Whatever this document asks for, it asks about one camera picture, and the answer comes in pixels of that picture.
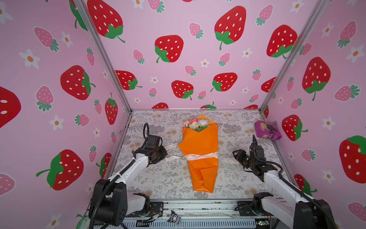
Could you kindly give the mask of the clear ribbon strip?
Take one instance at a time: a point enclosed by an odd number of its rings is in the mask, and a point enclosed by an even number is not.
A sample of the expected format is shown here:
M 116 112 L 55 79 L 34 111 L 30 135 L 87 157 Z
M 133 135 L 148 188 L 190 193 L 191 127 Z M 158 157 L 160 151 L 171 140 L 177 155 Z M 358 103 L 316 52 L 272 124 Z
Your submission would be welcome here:
M 206 144 L 173 144 L 173 145 L 167 145 L 165 146 L 166 150 L 173 149 L 176 147 L 183 146 L 184 149 L 188 150 L 188 154 L 185 154 L 184 156 L 169 156 L 166 157 L 165 160 L 167 162 L 176 160 L 176 159 L 185 159 L 187 161 L 194 161 L 194 160 L 200 160 L 200 159 L 206 159 L 206 158 L 216 158 L 218 159 L 218 150 L 215 147 L 211 147 Z

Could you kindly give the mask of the orange wrapping paper sheet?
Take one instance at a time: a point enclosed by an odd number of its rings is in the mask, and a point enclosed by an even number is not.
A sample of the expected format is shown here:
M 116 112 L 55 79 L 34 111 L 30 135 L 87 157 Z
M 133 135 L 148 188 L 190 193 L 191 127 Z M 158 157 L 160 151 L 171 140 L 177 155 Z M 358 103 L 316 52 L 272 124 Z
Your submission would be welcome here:
M 209 122 L 209 127 L 196 132 L 190 128 L 183 128 L 183 144 L 206 144 L 218 150 L 218 125 L 205 115 L 201 114 L 197 119 L 205 119 Z M 183 146 L 179 147 L 182 153 L 188 154 L 188 150 Z M 214 192 L 216 176 L 218 172 L 218 159 L 206 158 L 194 161 L 187 161 L 191 174 L 194 191 Z

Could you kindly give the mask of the white blue fake rose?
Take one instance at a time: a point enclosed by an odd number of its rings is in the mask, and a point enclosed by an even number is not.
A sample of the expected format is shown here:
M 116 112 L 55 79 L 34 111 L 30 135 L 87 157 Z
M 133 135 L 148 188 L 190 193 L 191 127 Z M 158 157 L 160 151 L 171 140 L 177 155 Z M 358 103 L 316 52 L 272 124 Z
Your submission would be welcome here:
M 205 129 L 205 128 L 209 127 L 209 122 L 208 122 L 208 120 L 200 119 L 198 121 L 198 126 L 200 129 Z

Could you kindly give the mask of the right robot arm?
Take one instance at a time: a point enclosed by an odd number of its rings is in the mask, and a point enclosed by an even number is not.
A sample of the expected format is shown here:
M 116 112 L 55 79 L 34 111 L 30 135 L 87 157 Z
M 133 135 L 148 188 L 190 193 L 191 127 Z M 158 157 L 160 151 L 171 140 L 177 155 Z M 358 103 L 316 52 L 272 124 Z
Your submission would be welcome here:
M 233 157 L 246 172 L 253 173 L 283 199 L 280 201 L 269 192 L 257 193 L 251 203 L 238 204 L 236 211 L 251 210 L 258 216 L 268 213 L 291 229 L 337 228 L 330 205 L 322 199 L 314 199 L 287 181 L 283 177 L 284 168 L 265 159 L 264 149 L 255 137 L 248 152 L 236 150 Z

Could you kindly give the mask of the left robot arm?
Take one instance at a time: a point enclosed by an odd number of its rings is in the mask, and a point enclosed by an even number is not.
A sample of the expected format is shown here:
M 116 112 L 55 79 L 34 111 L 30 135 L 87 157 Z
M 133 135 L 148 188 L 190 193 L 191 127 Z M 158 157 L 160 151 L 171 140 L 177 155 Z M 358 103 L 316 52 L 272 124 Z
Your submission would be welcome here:
M 126 216 L 152 216 L 143 223 L 155 221 L 162 215 L 161 210 L 151 207 L 150 196 L 143 193 L 127 195 L 130 183 L 149 165 L 157 164 L 167 156 L 163 140 L 151 135 L 148 123 L 143 128 L 144 142 L 137 150 L 132 151 L 132 160 L 115 175 L 108 179 L 100 179 L 94 187 L 89 208 L 89 227 L 94 228 L 95 222 L 108 226 L 122 226 Z

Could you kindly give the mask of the purple snack bag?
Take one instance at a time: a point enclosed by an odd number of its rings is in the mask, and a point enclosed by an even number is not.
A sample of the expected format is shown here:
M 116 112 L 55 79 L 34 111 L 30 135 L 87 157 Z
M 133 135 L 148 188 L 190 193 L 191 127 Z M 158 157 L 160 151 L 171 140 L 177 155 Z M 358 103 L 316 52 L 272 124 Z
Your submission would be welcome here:
M 275 123 L 268 123 L 258 120 L 254 124 L 254 129 L 258 138 L 276 141 L 282 137 Z

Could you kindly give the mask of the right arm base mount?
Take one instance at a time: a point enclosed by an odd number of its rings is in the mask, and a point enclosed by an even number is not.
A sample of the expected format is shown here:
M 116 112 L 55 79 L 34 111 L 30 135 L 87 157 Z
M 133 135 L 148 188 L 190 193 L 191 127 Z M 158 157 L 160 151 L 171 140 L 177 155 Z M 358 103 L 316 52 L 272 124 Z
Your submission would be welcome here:
M 240 216 L 272 216 L 269 212 L 265 211 L 262 206 L 262 199 L 266 197 L 273 197 L 273 194 L 269 192 L 261 192 L 254 194 L 252 201 L 238 201 L 237 206 L 234 208 L 238 211 Z

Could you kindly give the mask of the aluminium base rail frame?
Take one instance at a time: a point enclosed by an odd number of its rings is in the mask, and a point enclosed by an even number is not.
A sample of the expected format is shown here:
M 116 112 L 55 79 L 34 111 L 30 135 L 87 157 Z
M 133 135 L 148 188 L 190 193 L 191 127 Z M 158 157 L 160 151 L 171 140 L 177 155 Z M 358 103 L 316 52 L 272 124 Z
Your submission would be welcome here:
M 250 199 L 152 199 L 164 202 L 162 215 L 155 221 L 143 223 L 150 217 L 125 217 L 120 229 L 286 229 L 287 225 L 272 216 L 240 216 L 234 208 L 238 201 Z M 167 222 L 171 210 L 180 217 L 180 224 Z

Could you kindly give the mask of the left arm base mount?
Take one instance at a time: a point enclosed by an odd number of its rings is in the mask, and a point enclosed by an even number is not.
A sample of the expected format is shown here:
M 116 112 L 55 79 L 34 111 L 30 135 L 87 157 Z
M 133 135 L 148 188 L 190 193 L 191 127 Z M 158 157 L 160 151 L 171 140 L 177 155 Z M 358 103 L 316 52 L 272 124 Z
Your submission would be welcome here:
M 151 200 L 143 193 L 134 193 L 128 197 L 127 206 L 127 217 L 152 217 L 162 214 L 164 202 Z

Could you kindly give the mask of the aluminium corner post left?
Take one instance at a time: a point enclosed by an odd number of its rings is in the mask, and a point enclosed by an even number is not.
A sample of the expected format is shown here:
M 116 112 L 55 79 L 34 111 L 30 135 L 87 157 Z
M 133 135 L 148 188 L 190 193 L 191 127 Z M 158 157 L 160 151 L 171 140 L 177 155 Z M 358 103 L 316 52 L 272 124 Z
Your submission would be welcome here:
M 89 34 L 98 50 L 98 53 L 106 67 L 110 79 L 122 100 L 127 113 L 132 112 L 124 94 L 117 73 L 115 72 L 108 53 L 103 45 L 102 38 L 109 40 L 121 39 L 124 31 L 124 23 L 119 13 L 104 1 L 75 1 L 82 21 L 85 23 Z

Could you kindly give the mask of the aluminium corner post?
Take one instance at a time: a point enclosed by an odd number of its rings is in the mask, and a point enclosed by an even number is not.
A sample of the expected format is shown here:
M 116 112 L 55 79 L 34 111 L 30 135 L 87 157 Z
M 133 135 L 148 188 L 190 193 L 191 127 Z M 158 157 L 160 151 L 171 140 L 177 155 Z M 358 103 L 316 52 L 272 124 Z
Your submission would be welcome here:
M 259 112 L 261 115 L 264 114 L 265 108 L 269 105 L 272 97 L 274 96 L 276 90 L 281 85 L 283 78 L 288 73 L 292 62 L 296 59 L 298 56 L 298 52 L 300 51 L 300 48 L 302 47 L 303 43 L 307 40 L 309 37 L 311 31 L 316 26 L 316 23 L 320 19 L 322 13 L 324 12 L 325 8 L 329 4 L 329 1 L 326 0 L 319 0 L 317 1 L 316 5 L 314 6 L 314 9 L 312 10 L 311 14 L 309 15 L 308 20 L 306 21 L 301 33 L 298 36 L 297 41 L 294 44 L 294 47 L 292 48 L 289 56 L 285 60 L 282 68 L 280 69 L 274 84 L 272 85 L 267 97 L 265 98 L 261 108 L 259 109 Z
M 132 112 L 124 94 L 117 73 L 115 72 L 108 53 L 103 45 L 102 38 L 109 40 L 121 39 L 124 31 L 124 23 L 119 13 L 104 1 L 75 1 L 82 21 L 85 23 L 89 34 L 98 50 L 98 53 L 106 67 L 110 79 L 122 100 L 127 113 Z

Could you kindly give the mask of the aluminium corner post right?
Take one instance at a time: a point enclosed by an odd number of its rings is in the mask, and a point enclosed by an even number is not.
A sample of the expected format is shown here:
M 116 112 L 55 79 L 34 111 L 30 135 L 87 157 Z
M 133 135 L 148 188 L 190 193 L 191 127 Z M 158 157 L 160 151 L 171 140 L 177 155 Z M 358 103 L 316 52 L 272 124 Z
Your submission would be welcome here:
M 272 85 L 267 97 L 265 98 L 261 108 L 259 109 L 259 112 L 261 115 L 264 114 L 265 108 L 269 105 L 272 97 L 274 96 L 276 90 L 281 85 L 283 78 L 288 73 L 292 62 L 296 59 L 298 56 L 298 52 L 300 51 L 300 48 L 302 47 L 303 43 L 307 40 L 309 37 L 311 31 L 316 26 L 316 23 L 320 19 L 322 13 L 324 12 L 325 8 L 329 4 L 329 1 L 326 0 L 319 0 L 317 1 L 316 5 L 314 6 L 314 9 L 312 10 L 311 14 L 309 15 L 308 20 L 306 21 L 301 33 L 298 36 L 297 41 L 294 44 L 294 47 L 292 48 L 289 56 L 285 60 L 282 68 L 280 69 L 274 84 Z

